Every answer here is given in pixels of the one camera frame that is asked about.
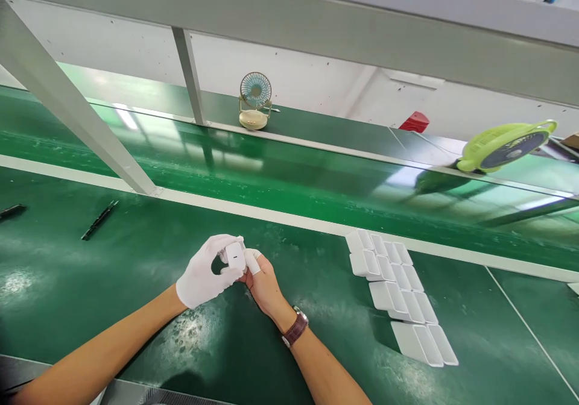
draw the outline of human hand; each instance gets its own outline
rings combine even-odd
[[[195,253],[177,280],[177,296],[184,305],[194,309],[212,300],[243,275],[243,271],[229,267],[223,268],[220,275],[211,271],[211,264],[217,254],[236,241],[243,241],[243,238],[228,234],[215,235]]]
[[[246,248],[243,254],[248,270],[239,281],[247,285],[261,311],[285,334],[296,321],[297,314],[283,297],[273,266],[258,250]]]

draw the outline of gloved hand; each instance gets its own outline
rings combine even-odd
[[[191,258],[185,273],[177,280],[177,296],[184,305],[194,309],[212,300],[243,275],[243,271],[229,267],[223,268],[220,275],[211,271],[215,256],[235,241],[243,238],[228,234],[212,236]]]

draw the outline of wristwatch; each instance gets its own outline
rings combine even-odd
[[[308,317],[297,306],[292,307],[297,313],[297,319],[291,328],[282,335],[282,340],[288,348],[299,339],[309,324]]]

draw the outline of overhead shelf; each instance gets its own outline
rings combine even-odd
[[[44,0],[579,105],[579,15],[526,0]]]

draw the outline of black tool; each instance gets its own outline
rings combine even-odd
[[[8,209],[4,209],[0,212],[0,220],[6,219],[8,217],[21,214],[22,212],[26,211],[26,206],[17,204],[14,206],[9,207]]]
[[[110,211],[113,210],[113,208],[116,206],[116,204],[119,203],[118,200],[113,200],[104,211],[101,212],[101,214],[98,216],[98,218],[95,220],[95,222],[92,224],[92,226],[90,226],[90,228],[84,233],[83,237],[81,238],[82,240],[89,240],[90,235],[93,234],[93,232],[103,223],[103,221],[106,219],[106,217],[109,216]]]

